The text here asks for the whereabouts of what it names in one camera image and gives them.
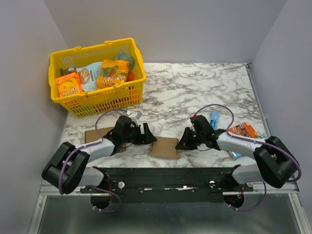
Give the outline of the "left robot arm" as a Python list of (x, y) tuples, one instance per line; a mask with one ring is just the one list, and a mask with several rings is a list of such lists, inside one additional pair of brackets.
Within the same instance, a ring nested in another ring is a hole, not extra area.
[(147, 145), (156, 142), (157, 138), (147, 123), (143, 123), (144, 132), (141, 132), (138, 119), (137, 114), (120, 116), (114, 128), (88, 144), (75, 146), (70, 142), (62, 143), (44, 167), (41, 178), (58, 188), (60, 194), (70, 194), (81, 186), (92, 186), (96, 192), (104, 192), (108, 187), (105, 173), (88, 168), (87, 164), (118, 153), (126, 143)]

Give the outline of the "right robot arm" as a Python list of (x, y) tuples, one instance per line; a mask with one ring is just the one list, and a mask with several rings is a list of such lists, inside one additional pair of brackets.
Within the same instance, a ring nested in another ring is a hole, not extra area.
[(210, 149), (235, 152), (255, 160), (255, 164), (240, 165), (225, 177), (224, 185), (230, 191), (249, 182), (266, 182), (272, 187), (281, 188), (299, 171), (297, 160), (277, 137), (255, 139), (229, 135), (223, 129), (214, 130), (202, 115), (194, 115), (190, 120), (192, 127), (185, 128), (175, 147), (177, 150), (196, 150), (204, 144)]

